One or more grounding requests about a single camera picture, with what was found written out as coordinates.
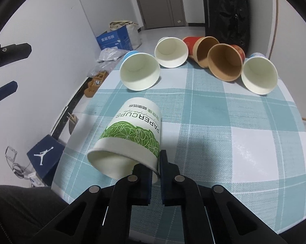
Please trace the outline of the grey door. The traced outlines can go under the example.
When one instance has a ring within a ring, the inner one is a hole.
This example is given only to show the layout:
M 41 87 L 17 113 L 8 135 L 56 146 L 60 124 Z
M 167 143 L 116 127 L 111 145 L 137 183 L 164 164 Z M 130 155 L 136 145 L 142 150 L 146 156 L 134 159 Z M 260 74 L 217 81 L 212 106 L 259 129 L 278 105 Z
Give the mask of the grey door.
M 186 26 L 183 0 L 137 0 L 146 29 Z

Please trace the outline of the red kraft paper cup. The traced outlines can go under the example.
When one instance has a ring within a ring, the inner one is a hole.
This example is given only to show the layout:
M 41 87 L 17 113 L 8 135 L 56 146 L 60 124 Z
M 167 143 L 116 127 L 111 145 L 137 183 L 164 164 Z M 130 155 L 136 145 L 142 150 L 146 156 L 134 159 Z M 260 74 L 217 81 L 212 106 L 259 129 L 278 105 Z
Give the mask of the red kraft paper cup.
M 208 68 L 208 52 L 217 45 L 219 41 L 212 36 L 206 37 L 184 37 L 183 42 L 188 48 L 188 57 L 194 60 L 201 68 Z

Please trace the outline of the beige tote bag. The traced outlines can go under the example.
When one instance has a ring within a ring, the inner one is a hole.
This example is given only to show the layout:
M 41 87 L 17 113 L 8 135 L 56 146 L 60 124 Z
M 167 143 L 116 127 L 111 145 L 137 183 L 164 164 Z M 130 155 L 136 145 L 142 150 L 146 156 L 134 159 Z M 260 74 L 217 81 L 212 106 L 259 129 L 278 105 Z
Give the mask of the beige tote bag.
M 124 33 L 127 33 L 126 39 L 129 40 L 132 49 L 136 50 L 141 46 L 141 38 L 139 35 L 139 24 L 132 22 L 130 20 L 117 20 L 110 22 L 109 24 L 110 31 L 118 31 L 120 33 L 123 31 Z

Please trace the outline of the small blue paper cup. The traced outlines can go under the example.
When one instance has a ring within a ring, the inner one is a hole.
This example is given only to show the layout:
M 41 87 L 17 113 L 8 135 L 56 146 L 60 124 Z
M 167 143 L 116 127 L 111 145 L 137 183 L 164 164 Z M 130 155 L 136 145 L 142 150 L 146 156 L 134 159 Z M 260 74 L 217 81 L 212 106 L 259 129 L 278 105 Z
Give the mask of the small blue paper cup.
M 275 65 L 263 54 L 251 54 L 243 64 L 241 79 L 248 90 L 258 95 L 269 94 L 278 84 Z

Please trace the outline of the navy jordan shoe box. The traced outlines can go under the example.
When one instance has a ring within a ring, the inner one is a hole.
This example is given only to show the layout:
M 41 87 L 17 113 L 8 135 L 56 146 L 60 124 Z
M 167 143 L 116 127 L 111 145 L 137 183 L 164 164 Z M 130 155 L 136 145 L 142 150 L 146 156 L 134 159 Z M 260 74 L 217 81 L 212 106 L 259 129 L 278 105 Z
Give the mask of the navy jordan shoe box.
M 36 173 L 47 186 L 52 185 L 64 148 L 65 146 L 51 135 L 46 135 L 27 152 Z

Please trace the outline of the blue cardboard box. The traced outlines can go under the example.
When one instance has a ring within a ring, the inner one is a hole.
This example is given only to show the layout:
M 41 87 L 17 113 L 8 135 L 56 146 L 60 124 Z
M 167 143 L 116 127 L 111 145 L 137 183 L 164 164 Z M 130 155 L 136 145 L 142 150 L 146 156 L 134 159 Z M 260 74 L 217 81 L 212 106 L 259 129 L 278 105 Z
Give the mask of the blue cardboard box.
M 110 31 L 96 37 L 96 40 L 101 50 L 106 48 L 117 48 L 132 51 L 132 46 L 129 40 L 125 38 L 126 36 L 127 33 L 124 33 L 123 31 L 120 33 L 118 33 L 118 31 Z

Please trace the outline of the white power strip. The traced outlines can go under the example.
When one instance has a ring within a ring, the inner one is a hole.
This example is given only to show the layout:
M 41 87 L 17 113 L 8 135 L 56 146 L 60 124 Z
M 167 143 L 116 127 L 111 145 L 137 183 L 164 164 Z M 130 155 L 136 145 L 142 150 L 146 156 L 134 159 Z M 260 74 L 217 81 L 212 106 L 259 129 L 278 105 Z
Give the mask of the white power strip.
M 25 165 L 20 164 L 17 161 L 17 154 L 18 152 L 14 148 L 7 146 L 5 150 L 6 162 L 15 176 L 30 181 L 31 187 L 46 187 L 47 185 L 38 176 L 32 163 L 28 161 Z

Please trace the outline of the grey plastic bag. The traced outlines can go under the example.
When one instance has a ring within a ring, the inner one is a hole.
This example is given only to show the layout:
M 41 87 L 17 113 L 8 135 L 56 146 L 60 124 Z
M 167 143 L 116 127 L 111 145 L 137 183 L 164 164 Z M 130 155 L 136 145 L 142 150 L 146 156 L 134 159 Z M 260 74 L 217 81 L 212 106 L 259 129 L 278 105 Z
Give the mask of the grey plastic bag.
M 87 73 L 87 77 L 94 78 L 102 71 L 110 73 L 128 52 L 117 47 L 103 49 L 97 57 L 96 65 Z

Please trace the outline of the large blue paper cup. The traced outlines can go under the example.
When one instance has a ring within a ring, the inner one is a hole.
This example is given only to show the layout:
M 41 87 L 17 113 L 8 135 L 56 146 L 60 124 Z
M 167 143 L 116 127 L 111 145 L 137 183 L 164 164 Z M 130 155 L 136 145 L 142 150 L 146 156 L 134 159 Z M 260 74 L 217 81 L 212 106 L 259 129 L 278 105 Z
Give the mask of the large blue paper cup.
M 160 71 L 154 56 L 130 51 L 121 61 L 120 80 L 129 90 L 139 92 L 154 86 L 160 78 Z

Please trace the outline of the black backpack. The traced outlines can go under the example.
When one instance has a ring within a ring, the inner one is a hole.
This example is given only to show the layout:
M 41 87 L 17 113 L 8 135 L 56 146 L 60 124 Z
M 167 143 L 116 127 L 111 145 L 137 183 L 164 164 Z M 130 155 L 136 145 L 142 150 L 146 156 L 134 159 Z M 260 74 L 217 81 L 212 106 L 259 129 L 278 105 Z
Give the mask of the black backpack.
M 247 53 L 251 38 L 250 20 L 248 0 L 209 0 L 207 34 L 220 43 L 237 45 Z

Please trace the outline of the brown shoes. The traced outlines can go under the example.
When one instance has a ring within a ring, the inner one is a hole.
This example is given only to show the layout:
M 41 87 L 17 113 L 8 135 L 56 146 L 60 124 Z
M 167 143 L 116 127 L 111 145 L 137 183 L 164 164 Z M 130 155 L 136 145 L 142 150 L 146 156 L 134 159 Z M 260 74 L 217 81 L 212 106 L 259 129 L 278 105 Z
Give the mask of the brown shoes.
M 87 98 L 92 98 L 97 90 L 100 88 L 104 80 L 108 77 L 107 71 L 101 71 L 96 75 L 89 83 L 87 88 L 84 90 L 84 95 Z

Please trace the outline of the bowl with chopsticks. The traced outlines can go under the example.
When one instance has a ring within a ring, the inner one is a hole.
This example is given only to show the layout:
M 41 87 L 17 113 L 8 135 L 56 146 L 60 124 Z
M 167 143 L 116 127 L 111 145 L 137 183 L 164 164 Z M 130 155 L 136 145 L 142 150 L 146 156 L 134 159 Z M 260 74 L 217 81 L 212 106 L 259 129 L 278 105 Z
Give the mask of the bowl with chopsticks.
M 77 122 L 78 122 L 78 118 L 75 114 L 71 114 L 68 112 L 68 130 L 69 130 L 69 134 L 72 135 L 73 130 L 75 129 Z

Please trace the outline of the white green leaf paper cup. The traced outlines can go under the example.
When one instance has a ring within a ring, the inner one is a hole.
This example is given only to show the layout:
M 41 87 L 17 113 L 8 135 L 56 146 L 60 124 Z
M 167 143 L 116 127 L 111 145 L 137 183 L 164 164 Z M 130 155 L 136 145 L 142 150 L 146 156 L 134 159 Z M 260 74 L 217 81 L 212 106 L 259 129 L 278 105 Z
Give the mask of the white green leaf paper cup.
M 87 152 L 89 163 L 102 174 L 119 180 L 132 174 L 136 164 L 152 171 L 152 182 L 160 177 L 158 158 L 161 111 L 146 98 L 127 100 Z

